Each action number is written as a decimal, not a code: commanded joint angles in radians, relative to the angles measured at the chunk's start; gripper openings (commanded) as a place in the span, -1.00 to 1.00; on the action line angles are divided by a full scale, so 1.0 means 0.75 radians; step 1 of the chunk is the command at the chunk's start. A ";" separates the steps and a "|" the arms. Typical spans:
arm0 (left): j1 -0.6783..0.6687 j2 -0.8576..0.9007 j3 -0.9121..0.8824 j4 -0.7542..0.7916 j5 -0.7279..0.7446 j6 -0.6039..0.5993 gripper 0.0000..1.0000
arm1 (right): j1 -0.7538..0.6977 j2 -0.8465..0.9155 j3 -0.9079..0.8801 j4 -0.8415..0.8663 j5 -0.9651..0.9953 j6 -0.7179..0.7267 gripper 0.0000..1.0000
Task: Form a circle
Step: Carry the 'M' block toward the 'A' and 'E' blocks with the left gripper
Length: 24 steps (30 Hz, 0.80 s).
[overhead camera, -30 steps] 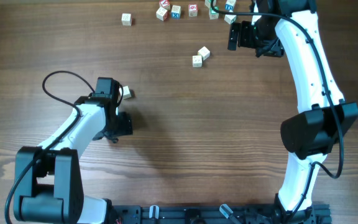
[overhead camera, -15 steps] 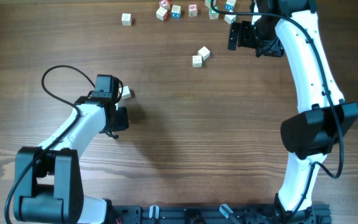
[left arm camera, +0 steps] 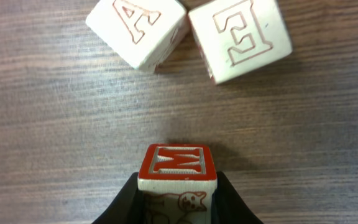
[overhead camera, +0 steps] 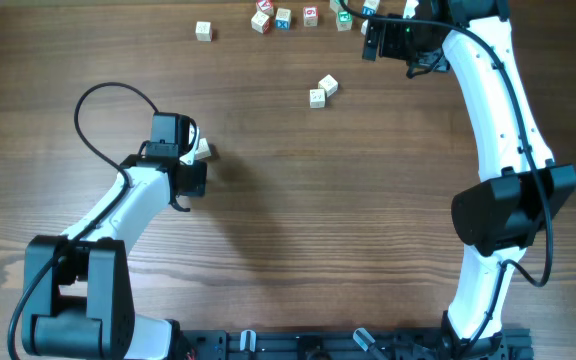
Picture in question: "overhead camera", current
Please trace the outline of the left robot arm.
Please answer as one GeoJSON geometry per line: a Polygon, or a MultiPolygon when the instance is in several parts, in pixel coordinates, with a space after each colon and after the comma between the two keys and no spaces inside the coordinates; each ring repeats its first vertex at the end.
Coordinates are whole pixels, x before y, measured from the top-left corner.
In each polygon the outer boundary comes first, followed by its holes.
{"type": "Polygon", "coordinates": [[[199,127],[157,112],[138,153],[116,165],[112,188],[79,222],[38,235],[25,250],[24,293],[9,331],[25,352],[73,359],[163,359],[172,341],[166,320],[134,309],[127,257],[162,210],[201,197],[207,166],[196,159],[199,127]]]}

